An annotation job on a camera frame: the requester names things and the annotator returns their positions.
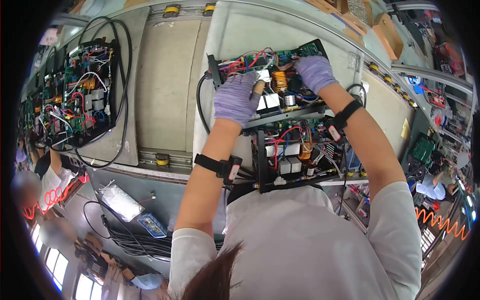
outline worker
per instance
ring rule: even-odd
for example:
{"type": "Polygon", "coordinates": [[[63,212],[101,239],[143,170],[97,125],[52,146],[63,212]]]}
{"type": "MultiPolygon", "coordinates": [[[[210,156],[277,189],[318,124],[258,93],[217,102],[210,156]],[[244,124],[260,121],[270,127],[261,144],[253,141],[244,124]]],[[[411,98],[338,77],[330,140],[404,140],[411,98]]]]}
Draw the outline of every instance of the worker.
{"type": "Polygon", "coordinates": [[[446,168],[444,167],[444,169],[438,172],[438,174],[435,176],[430,173],[425,174],[422,182],[416,180],[409,180],[408,186],[410,187],[410,190],[412,192],[417,191],[421,194],[426,195],[432,200],[447,200],[449,202],[453,202],[453,196],[457,192],[457,185],[454,183],[450,183],[447,184],[445,188],[445,185],[441,182],[445,170],[446,168]]]}
{"type": "Polygon", "coordinates": [[[52,149],[40,157],[33,141],[31,144],[30,154],[34,163],[34,172],[41,181],[41,193],[40,197],[34,192],[24,195],[17,201],[17,205],[21,208],[30,208],[38,203],[40,209],[45,211],[52,206],[48,204],[55,200],[55,193],[51,191],[57,190],[58,187],[64,191],[72,178],[78,175],[80,168],[76,160],[61,155],[52,149]]]}
{"type": "MultiPolygon", "coordinates": [[[[323,57],[301,58],[303,83],[337,115],[354,99],[323,57]]],[[[215,123],[202,155],[228,160],[258,106],[255,72],[227,79],[215,93],[215,123]]],[[[171,249],[175,299],[414,299],[422,253],[413,199],[384,132],[363,108],[344,132],[368,173],[368,235],[337,216],[320,189],[303,186],[244,195],[227,206],[217,254],[213,220],[222,179],[196,164],[186,185],[171,249]]]]}

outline orange toroidal inductor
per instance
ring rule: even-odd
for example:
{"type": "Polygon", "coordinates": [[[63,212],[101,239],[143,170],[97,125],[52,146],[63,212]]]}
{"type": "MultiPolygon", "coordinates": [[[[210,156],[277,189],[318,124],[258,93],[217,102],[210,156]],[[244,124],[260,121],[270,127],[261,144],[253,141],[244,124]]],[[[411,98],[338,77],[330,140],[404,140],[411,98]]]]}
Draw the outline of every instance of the orange toroidal inductor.
{"type": "Polygon", "coordinates": [[[95,78],[87,79],[82,85],[84,89],[93,90],[95,88],[95,78]]]}
{"type": "Polygon", "coordinates": [[[300,148],[299,160],[309,160],[312,155],[312,146],[309,142],[304,142],[305,145],[302,145],[300,148]]]}
{"type": "Polygon", "coordinates": [[[284,71],[273,71],[272,78],[274,83],[273,91],[275,93],[280,93],[282,91],[282,88],[284,89],[288,88],[287,74],[285,74],[284,71]]]}

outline hand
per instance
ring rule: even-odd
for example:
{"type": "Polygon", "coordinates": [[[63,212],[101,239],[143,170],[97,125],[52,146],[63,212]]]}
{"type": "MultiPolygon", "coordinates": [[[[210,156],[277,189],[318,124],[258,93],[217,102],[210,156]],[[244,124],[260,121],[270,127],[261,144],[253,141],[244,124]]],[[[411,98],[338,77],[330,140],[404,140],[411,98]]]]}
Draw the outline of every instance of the hand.
{"type": "Polygon", "coordinates": [[[307,88],[317,95],[327,85],[338,83],[333,76],[332,66],[323,56],[301,57],[295,65],[307,88]]]}
{"type": "Polygon", "coordinates": [[[233,120],[240,124],[242,128],[245,127],[257,110],[265,84],[263,81],[259,81],[260,89],[256,87],[255,91],[252,92],[256,81],[256,72],[248,72],[228,78],[213,98],[215,118],[233,120]]]}

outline orange coiled hose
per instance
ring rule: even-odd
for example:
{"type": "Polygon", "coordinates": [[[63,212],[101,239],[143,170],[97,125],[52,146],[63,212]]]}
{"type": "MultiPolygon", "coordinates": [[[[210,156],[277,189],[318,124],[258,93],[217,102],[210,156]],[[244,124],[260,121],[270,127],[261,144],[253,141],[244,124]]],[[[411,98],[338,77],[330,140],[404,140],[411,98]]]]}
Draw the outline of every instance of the orange coiled hose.
{"type": "Polygon", "coordinates": [[[415,207],[415,213],[417,214],[417,220],[420,219],[420,215],[423,213],[423,223],[426,223],[427,220],[430,218],[430,216],[432,216],[432,222],[431,222],[431,225],[432,227],[437,224],[438,222],[438,228],[440,230],[442,230],[443,227],[445,227],[445,225],[447,226],[446,228],[446,232],[447,233],[450,233],[454,228],[455,228],[455,237],[459,236],[460,234],[462,235],[461,236],[461,239],[464,240],[467,238],[468,236],[468,233],[470,232],[467,232],[464,236],[464,233],[465,233],[465,225],[462,226],[462,228],[457,232],[457,229],[458,229],[458,222],[455,222],[452,227],[450,227],[450,219],[447,218],[443,223],[442,223],[442,216],[438,216],[435,220],[433,219],[433,212],[430,212],[428,215],[427,213],[425,212],[425,209],[422,209],[420,210],[419,212],[419,209],[418,207],[415,207]]]}
{"type": "MultiPolygon", "coordinates": [[[[82,183],[87,183],[88,181],[90,181],[88,175],[85,175],[85,177],[79,177],[78,179],[82,183]]],[[[68,190],[73,186],[74,183],[75,182],[72,182],[69,185],[67,185],[64,191],[62,191],[61,187],[57,187],[56,189],[46,192],[45,195],[43,196],[43,201],[47,205],[47,209],[46,210],[41,209],[38,203],[36,203],[33,207],[24,208],[24,216],[29,220],[33,220],[33,218],[35,217],[35,207],[37,207],[42,213],[46,213],[51,206],[53,206],[54,204],[60,201],[65,200],[65,198],[68,195],[68,190]]]]}

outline plastic bag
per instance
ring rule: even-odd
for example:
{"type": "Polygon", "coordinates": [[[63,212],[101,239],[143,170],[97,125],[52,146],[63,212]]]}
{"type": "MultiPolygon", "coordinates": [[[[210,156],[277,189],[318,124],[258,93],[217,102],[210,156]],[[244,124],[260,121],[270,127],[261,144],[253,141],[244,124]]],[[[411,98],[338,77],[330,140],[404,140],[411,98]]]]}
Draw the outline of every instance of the plastic bag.
{"type": "Polygon", "coordinates": [[[112,185],[112,182],[113,180],[106,187],[99,190],[103,194],[102,201],[118,213],[123,221],[130,222],[145,208],[116,184],[112,185]]]}

